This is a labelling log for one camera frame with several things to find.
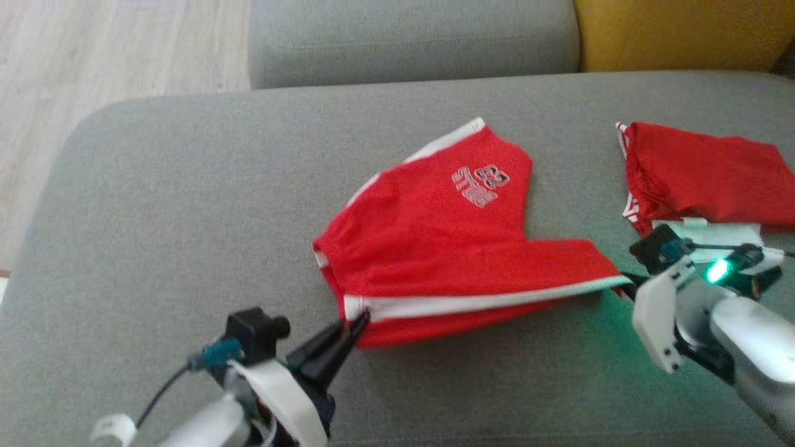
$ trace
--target gray fabric upholstery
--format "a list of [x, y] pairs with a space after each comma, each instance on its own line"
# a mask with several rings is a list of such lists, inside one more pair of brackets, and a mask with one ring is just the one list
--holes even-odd
[[571, 0], [254, 0], [252, 88], [576, 72]]
[[[535, 161], [530, 238], [589, 238], [641, 273], [620, 216], [615, 121], [772, 142], [793, 167], [793, 110], [795, 83], [741, 72], [308, 87], [103, 109], [66, 142], [2, 304], [0, 445], [83, 445], [96, 418], [137, 416], [236, 309], [286, 315], [281, 352], [299, 344], [336, 318], [313, 238], [373, 173], [475, 116]], [[795, 248], [792, 235], [766, 239]], [[768, 303], [795, 320], [787, 267]], [[606, 294], [355, 352], [332, 385], [334, 444], [777, 444], [694, 363], [675, 376], [652, 365], [630, 313]], [[141, 445], [218, 395], [207, 377], [183, 379]]]

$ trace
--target yellow cushion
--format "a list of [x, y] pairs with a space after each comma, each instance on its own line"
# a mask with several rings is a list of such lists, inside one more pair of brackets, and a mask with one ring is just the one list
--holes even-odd
[[794, 0], [575, 0], [580, 70], [766, 72], [795, 38]]

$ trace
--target red garment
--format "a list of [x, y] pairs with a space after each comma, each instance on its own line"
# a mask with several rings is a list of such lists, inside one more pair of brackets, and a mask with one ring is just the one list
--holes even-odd
[[795, 227], [795, 175], [776, 146], [645, 122], [617, 127], [630, 188], [624, 216], [641, 235], [652, 220], [682, 217]]
[[315, 241], [359, 346], [422, 340], [627, 280], [585, 240], [527, 241], [532, 161], [476, 119], [373, 177]]

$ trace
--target robotic arm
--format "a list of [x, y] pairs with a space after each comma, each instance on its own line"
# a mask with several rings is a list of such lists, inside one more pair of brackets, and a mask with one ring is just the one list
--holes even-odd
[[[219, 341], [188, 359], [184, 368], [208, 371], [225, 395], [160, 446], [324, 447], [335, 412], [328, 386], [369, 322], [367, 312], [352, 322], [337, 321], [279, 360], [276, 343], [290, 332], [286, 318], [270, 318], [259, 308], [231, 314]], [[137, 424], [112, 415], [97, 422], [91, 439], [115, 437], [127, 447], [165, 388]]]
[[635, 332], [663, 371], [695, 360], [795, 445], [795, 325], [758, 302], [781, 277], [784, 252], [743, 245], [701, 275], [688, 256], [697, 248], [666, 226], [632, 246], [655, 275], [625, 290]]

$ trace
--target white stripe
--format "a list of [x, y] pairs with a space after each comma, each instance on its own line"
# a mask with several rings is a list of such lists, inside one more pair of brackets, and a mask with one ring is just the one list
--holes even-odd
[[626, 125], [617, 122], [615, 124], [615, 129], [619, 133], [619, 147], [621, 148], [621, 153], [624, 154], [624, 160], [626, 160], [626, 144], [624, 142], [624, 138], [626, 137], [624, 134], [624, 132], [626, 132]]
[[317, 266], [321, 269], [324, 267], [328, 267], [328, 258], [326, 254], [322, 251], [315, 252], [315, 260], [317, 261]]
[[6, 294], [6, 287], [8, 286], [8, 278], [0, 277], [0, 305], [2, 304], [2, 297]]
[[[486, 127], [486, 123], [483, 121], [482, 118], [475, 118], [470, 122], [464, 124], [463, 126], [459, 127], [458, 129], [446, 134], [443, 137], [439, 137], [432, 142], [425, 145], [422, 149], [418, 150], [411, 157], [406, 158], [401, 165], [405, 165], [407, 163], [411, 163], [412, 161], [421, 160], [422, 158], [428, 158], [431, 155], [439, 152], [440, 150], [445, 150], [450, 146], [453, 146], [457, 142], [469, 137], [471, 135], [477, 134], [481, 130]], [[373, 177], [370, 178], [358, 191], [351, 197], [351, 199], [347, 202], [345, 206], [351, 206], [352, 203], [362, 195], [365, 190], [367, 190], [376, 180], [378, 180], [378, 175], [375, 174]]]
[[351, 204], [354, 203], [354, 201], [356, 201], [356, 199], [358, 199], [359, 196], [362, 195], [362, 192], [364, 192], [366, 189], [370, 187], [370, 185], [372, 185], [373, 183], [375, 183], [376, 180], [378, 180], [378, 177], [380, 177], [379, 174], [375, 174], [374, 176], [370, 177], [370, 180], [364, 182], [364, 185], [362, 185], [362, 187], [359, 188], [358, 191], [353, 193], [353, 197], [351, 197], [351, 199], [348, 201], [348, 203], [345, 206], [346, 207], [351, 206]]
[[[621, 148], [621, 153], [624, 154], [624, 160], [626, 160], [626, 124], [621, 124], [617, 122], [615, 124], [615, 129], [619, 133], [619, 147]], [[632, 197], [632, 192], [628, 192], [626, 194], [626, 206], [624, 207], [624, 212], [621, 214], [622, 216], [626, 217], [630, 222], [633, 224], [638, 222], [638, 217], [635, 216], [641, 210], [640, 203]]]
[[514, 305], [547, 301], [555, 298], [572, 297], [582, 293], [595, 292], [611, 287], [629, 284], [625, 276], [595, 279], [569, 286], [531, 292], [501, 293], [470, 297], [362, 297], [345, 295], [345, 317], [354, 320], [364, 309], [370, 310], [371, 321], [393, 320], [397, 318], [434, 317], [454, 313], [476, 312]]

